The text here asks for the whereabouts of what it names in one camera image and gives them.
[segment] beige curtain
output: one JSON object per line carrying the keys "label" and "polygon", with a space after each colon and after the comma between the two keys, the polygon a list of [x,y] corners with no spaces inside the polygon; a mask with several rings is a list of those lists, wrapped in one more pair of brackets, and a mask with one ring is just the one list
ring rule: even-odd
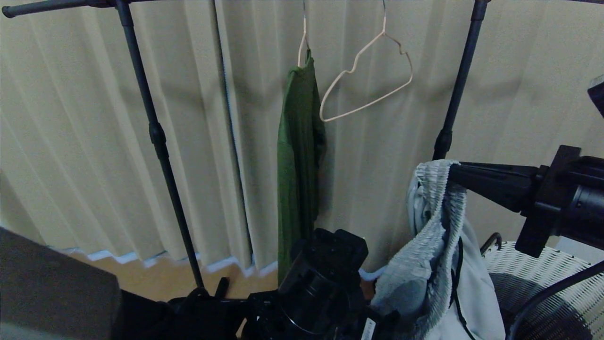
{"label": "beige curtain", "polygon": [[[204,264],[247,267],[213,4],[131,7],[196,250]],[[2,225],[87,253],[185,257],[117,12],[2,16],[0,27]]]}
{"label": "beige curtain", "polygon": [[[446,113],[473,1],[387,1],[388,32],[413,60],[413,83],[398,94],[327,123],[322,214],[316,226],[367,241],[364,269],[383,266],[410,233],[405,194],[413,169],[431,159]],[[231,117],[255,258],[275,259],[276,141],[288,70],[302,37],[301,1],[216,2]],[[320,93],[382,25],[379,1],[306,1]],[[449,156],[473,162],[549,165],[557,146],[604,156],[604,119],[589,100],[604,73],[604,5],[493,1],[478,41]],[[343,78],[326,106],[335,116],[408,78],[404,57],[378,42]],[[476,196],[469,218],[478,239],[514,240],[522,218]]]}
{"label": "beige curtain", "polygon": [[[410,52],[414,82],[326,125],[316,225],[364,237],[367,271],[410,237],[406,189],[415,166],[431,158],[472,4],[387,1],[388,32]],[[306,5],[324,93],[381,30],[382,4]],[[203,262],[235,256],[249,264],[253,252],[258,267],[272,263],[277,128],[286,75],[297,62],[302,3],[164,1],[132,10]],[[2,223],[57,247],[183,257],[115,11],[65,10],[0,25]],[[603,58],[604,5],[491,2],[449,156],[547,165],[566,143],[604,157],[604,119],[586,95],[589,80],[604,73]],[[360,106],[408,75],[393,44],[380,41],[334,89],[326,115]],[[468,214],[480,241],[494,231],[513,240],[522,226],[520,216],[476,196]]]}

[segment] white wicker basket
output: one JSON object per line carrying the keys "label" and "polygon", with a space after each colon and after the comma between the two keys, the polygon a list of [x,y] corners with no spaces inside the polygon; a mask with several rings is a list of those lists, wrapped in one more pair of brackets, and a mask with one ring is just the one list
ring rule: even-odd
{"label": "white wicker basket", "polygon": [[[533,295],[590,263],[546,247],[539,258],[505,242],[484,254],[504,320]],[[517,339],[604,339],[604,275],[576,284],[537,306],[524,320]]]}

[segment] wire hanger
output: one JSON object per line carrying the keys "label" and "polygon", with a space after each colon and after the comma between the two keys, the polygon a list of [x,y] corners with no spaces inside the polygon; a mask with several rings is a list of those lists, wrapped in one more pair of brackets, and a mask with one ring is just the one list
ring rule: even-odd
{"label": "wire hanger", "polygon": [[[325,96],[323,96],[323,100],[321,101],[321,107],[319,109],[319,117],[321,118],[321,120],[323,122],[331,122],[333,120],[336,120],[336,119],[345,117],[345,116],[347,116],[349,114],[353,114],[353,113],[355,113],[357,111],[363,110],[364,108],[366,108],[368,106],[371,106],[371,105],[379,102],[380,100],[382,100],[382,99],[390,96],[391,94],[395,93],[396,91],[399,91],[400,89],[402,89],[403,87],[405,87],[405,86],[409,85],[409,83],[411,83],[411,80],[413,79],[413,65],[411,64],[411,58],[409,57],[409,53],[408,52],[403,52],[403,45],[398,40],[396,40],[395,38],[392,38],[390,35],[388,35],[388,33],[386,33],[386,2],[384,0],[382,0],[382,4],[384,5],[384,24],[382,26],[382,31],[375,38],[373,38],[373,40],[371,40],[369,42],[369,44],[367,44],[365,47],[363,47],[359,51],[359,53],[356,54],[355,62],[352,65],[352,69],[350,71],[344,70],[344,71],[340,72],[340,74],[336,77],[336,79],[333,81],[333,83],[328,87],[327,92],[325,92]],[[329,96],[329,94],[331,93],[333,87],[338,83],[338,81],[340,80],[340,78],[342,78],[342,76],[345,73],[352,74],[352,73],[354,73],[356,71],[356,66],[357,66],[357,64],[359,62],[359,57],[361,56],[361,54],[363,54],[363,52],[365,52],[371,45],[373,45],[373,43],[375,43],[381,37],[386,37],[386,38],[389,38],[390,40],[394,41],[399,46],[399,53],[400,53],[400,55],[404,54],[407,57],[407,60],[409,61],[409,68],[411,69],[411,75],[409,77],[409,80],[406,83],[404,83],[403,85],[401,85],[401,86],[397,87],[396,89],[394,89],[392,92],[387,93],[387,94],[383,95],[382,97],[380,97],[380,98],[378,98],[378,99],[376,99],[376,100],[374,100],[374,101],[372,101],[370,103],[367,103],[367,104],[361,106],[360,108],[356,108],[356,109],[354,109],[352,111],[349,111],[349,112],[346,112],[346,113],[342,113],[339,116],[335,116],[335,117],[331,117],[331,118],[325,119],[323,117],[323,108],[325,106],[325,101],[327,99],[327,96]]]}
{"label": "wire hanger", "polygon": [[298,67],[302,67],[302,46],[304,46],[304,42],[306,42],[306,48],[309,48],[308,35],[306,34],[306,0],[302,0],[302,8],[304,13],[304,34],[302,35],[302,41],[298,49]]}

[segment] white hanger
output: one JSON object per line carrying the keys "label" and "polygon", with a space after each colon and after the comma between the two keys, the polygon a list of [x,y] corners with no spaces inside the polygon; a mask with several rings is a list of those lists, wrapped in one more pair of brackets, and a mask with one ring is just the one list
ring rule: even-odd
{"label": "white hanger", "polygon": [[[382,31],[375,38],[373,38],[373,40],[370,41],[369,44],[367,44],[365,47],[363,47],[359,51],[359,53],[356,54],[355,62],[352,65],[352,69],[350,71],[347,71],[347,70],[342,71],[336,77],[336,79],[333,81],[333,83],[328,87],[327,92],[325,92],[325,96],[323,96],[323,100],[321,101],[321,107],[319,109],[319,117],[321,118],[321,120],[323,122],[331,122],[333,120],[336,120],[336,119],[345,117],[345,116],[347,116],[349,114],[353,114],[353,113],[355,113],[357,111],[363,110],[364,108],[366,108],[368,106],[371,106],[371,105],[379,102],[380,100],[382,100],[382,99],[390,96],[391,94],[395,93],[396,91],[399,91],[403,87],[409,85],[409,83],[411,83],[411,80],[413,79],[413,65],[411,64],[411,58],[409,57],[409,53],[408,52],[403,52],[403,45],[398,40],[396,40],[395,38],[392,38],[391,36],[388,35],[388,33],[386,33],[386,3],[385,3],[384,0],[382,0],[382,3],[384,5],[384,24],[383,24],[383,27],[382,27]],[[399,46],[399,53],[401,55],[404,54],[407,57],[407,60],[409,61],[409,68],[411,69],[411,75],[409,77],[409,80],[406,83],[404,83],[403,85],[401,85],[401,86],[397,87],[396,89],[394,89],[392,92],[387,93],[387,94],[383,95],[382,97],[380,97],[380,98],[378,98],[378,99],[376,99],[376,100],[374,100],[374,101],[372,101],[370,103],[367,103],[367,104],[361,106],[360,108],[356,108],[356,109],[354,109],[352,111],[349,111],[349,112],[346,112],[346,113],[342,113],[339,116],[335,116],[335,117],[331,117],[331,118],[325,119],[323,117],[323,107],[325,106],[325,100],[327,99],[327,96],[329,96],[329,93],[331,93],[333,87],[336,85],[336,83],[338,83],[338,81],[340,80],[340,78],[342,78],[342,76],[345,73],[352,74],[352,73],[354,73],[356,71],[356,65],[357,65],[357,63],[359,61],[359,57],[361,56],[361,54],[363,54],[364,51],[366,51],[371,45],[373,45],[374,42],[376,42],[381,37],[386,37],[386,38],[389,38],[390,40],[394,41]]]}
{"label": "white hanger", "polygon": [[302,35],[302,41],[300,42],[300,48],[298,49],[298,67],[302,67],[302,46],[304,45],[305,41],[306,48],[309,48],[308,36],[306,35],[306,0],[302,1],[302,7],[304,10],[304,34]]}

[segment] green garment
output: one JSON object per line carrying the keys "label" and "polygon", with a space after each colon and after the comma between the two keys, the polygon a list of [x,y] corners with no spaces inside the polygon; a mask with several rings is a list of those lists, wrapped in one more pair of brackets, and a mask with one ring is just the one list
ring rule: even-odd
{"label": "green garment", "polygon": [[318,214],[319,159],[325,150],[325,127],[319,118],[321,101],[314,59],[288,74],[277,144],[279,219],[279,283],[292,261],[289,251],[300,238],[309,239]]}

